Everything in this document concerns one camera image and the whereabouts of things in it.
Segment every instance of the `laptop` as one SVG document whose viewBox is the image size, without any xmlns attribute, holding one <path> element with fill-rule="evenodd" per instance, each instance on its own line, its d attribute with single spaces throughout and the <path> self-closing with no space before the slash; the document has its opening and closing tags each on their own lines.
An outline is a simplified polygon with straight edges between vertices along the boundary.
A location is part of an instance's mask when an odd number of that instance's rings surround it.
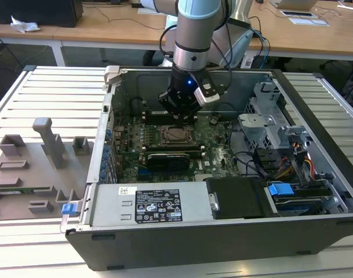
<svg viewBox="0 0 353 278">
<path fill-rule="evenodd" d="M 318 0 L 270 0 L 277 9 L 310 10 Z"/>
</svg>

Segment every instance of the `open computer chassis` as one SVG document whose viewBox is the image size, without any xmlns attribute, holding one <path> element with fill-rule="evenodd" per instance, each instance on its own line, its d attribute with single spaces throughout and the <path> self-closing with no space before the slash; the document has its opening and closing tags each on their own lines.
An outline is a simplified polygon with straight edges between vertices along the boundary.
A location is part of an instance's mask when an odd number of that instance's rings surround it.
<svg viewBox="0 0 353 278">
<path fill-rule="evenodd" d="M 61 227 L 91 269 L 316 254 L 353 234 L 353 166 L 280 71 L 234 71 L 185 123 L 157 100 L 169 78 L 106 69 L 86 191 L 68 208 L 80 221 Z"/>
</svg>

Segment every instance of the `green circuit board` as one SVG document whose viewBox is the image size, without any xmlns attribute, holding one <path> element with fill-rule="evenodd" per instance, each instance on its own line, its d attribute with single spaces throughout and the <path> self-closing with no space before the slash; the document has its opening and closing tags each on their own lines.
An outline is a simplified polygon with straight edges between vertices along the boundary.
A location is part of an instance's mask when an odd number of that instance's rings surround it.
<svg viewBox="0 0 353 278">
<path fill-rule="evenodd" d="M 146 164 L 146 158 L 152 151 L 144 151 L 142 147 L 161 148 L 168 150 L 168 145 L 163 134 L 168 136 L 167 130 L 173 126 L 145 125 L 140 119 L 133 119 L 132 124 L 126 127 L 127 132 L 122 134 L 117 155 L 122 157 L 121 174 L 117 175 L 118 183 L 140 183 L 140 182 L 175 182 L 175 181 L 202 181 L 207 177 L 229 177 L 239 176 L 240 172 L 230 154 L 227 138 L 230 133 L 230 122 L 217 122 L 210 124 L 211 115 L 199 115 L 195 124 L 185 126 L 183 134 L 190 134 L 188 146 L 204 146 L 203 156 L 192 158 L 188 170 L 173 173 L 151 173 Z M 169 138 L 176 139 L 178 133 L 169 135 Z"/>
</svg>

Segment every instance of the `slotted metal tabletop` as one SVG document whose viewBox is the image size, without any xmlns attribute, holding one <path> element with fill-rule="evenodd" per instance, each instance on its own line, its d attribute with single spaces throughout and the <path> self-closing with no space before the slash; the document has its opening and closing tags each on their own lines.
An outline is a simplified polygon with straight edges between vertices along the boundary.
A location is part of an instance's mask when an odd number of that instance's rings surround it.
<svg viewBox="0 0 353 278">
<path fill-rule="evenodd" d="M 69 67 L 23 72 L 0 102 L 0 141 L 9 133 L 40 142 L 31 126 L 36 117 L 45 116 L 52 118 L 53 131 L 64 141 L 78 135 L 94 140 L 105 94 L 103 74 L 104 68 Z M 350 107 L 323 79 L 286 76 L 353 163 Z M 60 233 L 59 224 L 59 218 L 0 221 L 0 277 L 353 277 L 353 236 L 318 255 L 93 272 Z M 172 250 L 160 251 L 167 255 Z"/>
<path fill-rule="evenodd" d="M 298 73 L 285 76 L 353 164 L 353 109 L 324 78 Z M 300 125 L 292 107 L 287 105 L 286 109 Z"/>
</svg>

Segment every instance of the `warning label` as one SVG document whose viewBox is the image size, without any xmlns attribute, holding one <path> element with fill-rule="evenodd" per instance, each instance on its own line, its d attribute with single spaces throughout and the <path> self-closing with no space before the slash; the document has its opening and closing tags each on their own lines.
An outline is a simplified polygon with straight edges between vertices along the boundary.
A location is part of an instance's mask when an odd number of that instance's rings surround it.
<svg viewBox="0 0 353 278">
<path fill-rule="evenodd" d="M 136 191 L 135 215 L 138 224 L 183 221 L 179 190 Z"/>
</svg>

